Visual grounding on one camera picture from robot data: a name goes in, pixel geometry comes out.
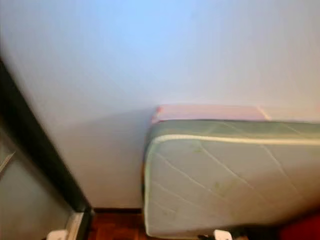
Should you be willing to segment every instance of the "white wall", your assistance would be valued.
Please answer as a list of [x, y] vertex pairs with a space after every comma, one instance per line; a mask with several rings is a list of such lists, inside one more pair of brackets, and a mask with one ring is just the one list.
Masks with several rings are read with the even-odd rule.
[[320, 102], [318, 0], [0, 0], [1, 51], [95, 207], [141, 206], [155, 107]]

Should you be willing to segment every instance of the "white mattress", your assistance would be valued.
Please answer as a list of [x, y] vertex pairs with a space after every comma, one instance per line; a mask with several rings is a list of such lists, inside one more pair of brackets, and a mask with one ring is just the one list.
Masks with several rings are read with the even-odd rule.
[[320, 206], [320, 124], [168, 120], [145, 152], [149, 236], [275, 224]]

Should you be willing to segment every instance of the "white object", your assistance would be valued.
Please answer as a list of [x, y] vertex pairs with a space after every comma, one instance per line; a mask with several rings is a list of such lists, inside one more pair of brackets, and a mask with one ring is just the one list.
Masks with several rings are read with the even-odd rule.
[[231, 233], [228, 231], [222, 231], [217, 229], [214, 230], [213, 235], [216, 240], [232, 240]]
[[49, 234], [46, 236], [46, 240], [67, 240], [67, 237], [68, 231], [62, 229], [49, 232]]
[[319, 205], [320, 124], [169, 120], [145, 154], [146, 232], [195, 239]]

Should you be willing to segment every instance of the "baseboard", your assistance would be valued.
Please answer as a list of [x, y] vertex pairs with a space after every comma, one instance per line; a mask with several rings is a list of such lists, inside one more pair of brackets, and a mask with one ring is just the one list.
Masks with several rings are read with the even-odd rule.
[[114, 213], [114, 214], [141, 214], [142, 208], [104, 208], [96, 207], [93, 209], [95, 213]]

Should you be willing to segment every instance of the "quilted fabric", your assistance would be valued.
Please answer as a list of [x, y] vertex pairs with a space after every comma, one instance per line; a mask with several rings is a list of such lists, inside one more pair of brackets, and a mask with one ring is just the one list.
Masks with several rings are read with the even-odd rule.
[[170, 120], [145, 154], [148, 235], [194, 239], [320, 205], [320, 124]]

